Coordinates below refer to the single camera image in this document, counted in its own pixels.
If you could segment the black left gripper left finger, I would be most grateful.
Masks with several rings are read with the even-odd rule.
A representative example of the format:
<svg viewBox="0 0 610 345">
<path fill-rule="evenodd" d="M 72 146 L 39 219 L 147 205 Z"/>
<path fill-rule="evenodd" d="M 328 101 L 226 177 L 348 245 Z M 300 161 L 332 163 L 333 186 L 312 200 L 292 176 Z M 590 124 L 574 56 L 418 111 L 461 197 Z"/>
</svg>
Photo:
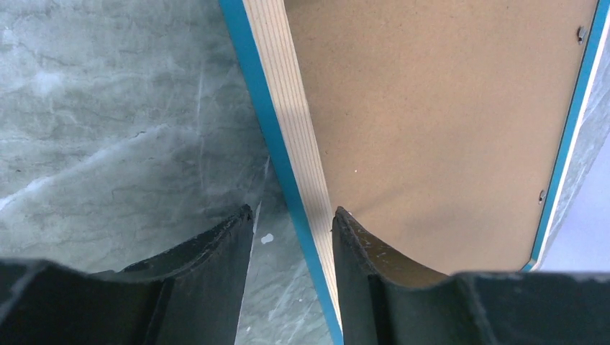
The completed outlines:
<svg viewBox="0 0 610 345">
<path fill-rule="evenodd" d="M 233 344 L 254 217 L 214 228 L 115 272 L 46 259 L 1 261 L 3 344 Z"/>
</svg>

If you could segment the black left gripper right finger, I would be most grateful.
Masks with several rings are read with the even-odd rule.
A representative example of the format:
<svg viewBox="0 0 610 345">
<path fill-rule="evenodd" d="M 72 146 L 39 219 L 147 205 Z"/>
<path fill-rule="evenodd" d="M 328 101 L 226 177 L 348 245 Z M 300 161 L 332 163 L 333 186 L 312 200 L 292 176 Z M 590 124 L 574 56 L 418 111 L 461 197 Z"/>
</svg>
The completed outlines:
<svg viewBox="0 0 610 345">
<path fill-rule="evenodd" d="M 345 344 L 607 344 L 606 272 L 459 272 L 408 258 L 338 208 Z"/>
</svg>

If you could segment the blue picture frame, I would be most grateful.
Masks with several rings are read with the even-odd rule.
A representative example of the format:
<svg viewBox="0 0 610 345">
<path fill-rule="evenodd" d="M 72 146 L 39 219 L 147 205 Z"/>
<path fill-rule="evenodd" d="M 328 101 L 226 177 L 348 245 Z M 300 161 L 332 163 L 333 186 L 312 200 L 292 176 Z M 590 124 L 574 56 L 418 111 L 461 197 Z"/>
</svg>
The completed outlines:
<svg viewBox="0 0 610 345">
<path fill-rule="evenodd" d="M 607 1 L 222 1 L 334 343 L 334 210 L 452 274 L 531 271 Z"/>
</svg>

